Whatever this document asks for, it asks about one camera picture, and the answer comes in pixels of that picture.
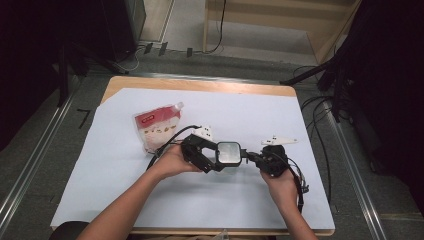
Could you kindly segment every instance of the person's left hand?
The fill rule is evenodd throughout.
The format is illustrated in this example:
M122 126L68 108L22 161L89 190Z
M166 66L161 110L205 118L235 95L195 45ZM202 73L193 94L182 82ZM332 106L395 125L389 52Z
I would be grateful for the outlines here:
M154 171L160 179L172 177L183 172L201 172L196 166L184 160L181 146L172 145L148 171Z

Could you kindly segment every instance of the white paper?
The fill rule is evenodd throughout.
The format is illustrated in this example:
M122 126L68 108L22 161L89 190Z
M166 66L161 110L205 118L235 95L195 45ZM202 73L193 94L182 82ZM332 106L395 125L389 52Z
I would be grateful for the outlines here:
M284 147L310 185L302 214L312 229L335 228L296 97L151 89L122 89L98 107L51 225L89 222L125 191L151 159L132 117L180 101L177 131L210 125L215 141L235 141L251 152L273 135L297 139ZM162 181L135 227L286 228L259 169L244 161L234 175L184 173Z

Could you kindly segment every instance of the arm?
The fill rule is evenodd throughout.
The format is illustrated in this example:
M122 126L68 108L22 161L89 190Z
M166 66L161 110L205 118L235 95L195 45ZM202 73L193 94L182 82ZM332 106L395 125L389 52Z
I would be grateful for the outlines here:
M285 171L280 177L273 178L261 171L262 178L268 184L272 199L277 205L289 233L294 239L317 239L308 223L297 209L297 190L293 175Z
M182 172L198 172L184 161L181 147L174 145L121 196L104 209L80 234L83 239L126 239L155 186Z

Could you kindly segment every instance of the white connector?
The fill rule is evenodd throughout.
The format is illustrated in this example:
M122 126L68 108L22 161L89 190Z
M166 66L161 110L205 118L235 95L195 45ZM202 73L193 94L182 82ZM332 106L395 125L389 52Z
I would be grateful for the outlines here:
M201 137L203 139L206 139L208 141L213 142L212 129L211 129L210 126L194 129L193 134L198 136L198 137Z
M284 138L284 137L276 137L275 135L268 140L261 141L262 145L283 145L283 144L290 144L290 143L297 143L297 139L291 139L291 138Z

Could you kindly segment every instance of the snack bag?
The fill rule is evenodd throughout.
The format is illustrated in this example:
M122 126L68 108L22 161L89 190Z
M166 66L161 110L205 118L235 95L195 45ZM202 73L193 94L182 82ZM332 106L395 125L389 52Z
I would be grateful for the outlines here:
M174 135L183 107L184 104L179 102L140 113L134 117L138 135L146 152L154 153Z

